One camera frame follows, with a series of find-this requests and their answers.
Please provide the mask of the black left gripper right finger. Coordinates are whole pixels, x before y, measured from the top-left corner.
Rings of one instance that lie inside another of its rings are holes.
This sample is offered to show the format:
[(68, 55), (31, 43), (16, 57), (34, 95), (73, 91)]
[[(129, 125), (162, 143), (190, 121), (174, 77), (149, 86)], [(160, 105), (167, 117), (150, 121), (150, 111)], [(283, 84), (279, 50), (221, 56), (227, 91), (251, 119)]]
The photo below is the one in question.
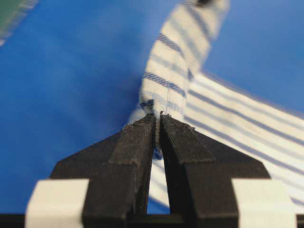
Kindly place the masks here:
[(169, 115), (161, 117), (170, 210), (188, 228), (236, 228), (233, 178), (268, 179), (262, 162), (213, 140)]

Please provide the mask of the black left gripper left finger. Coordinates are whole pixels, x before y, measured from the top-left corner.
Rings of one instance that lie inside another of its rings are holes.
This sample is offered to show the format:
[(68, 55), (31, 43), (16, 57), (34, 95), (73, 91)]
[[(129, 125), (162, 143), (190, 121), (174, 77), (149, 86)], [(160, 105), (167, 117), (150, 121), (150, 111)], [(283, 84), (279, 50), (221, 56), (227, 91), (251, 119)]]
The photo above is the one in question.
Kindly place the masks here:
[(56, 164), (51, 179), (89, 179), (86, 228), (125, 228), (134, 216), (146, 215), (154, 131), (155, 117), (148, 114)]

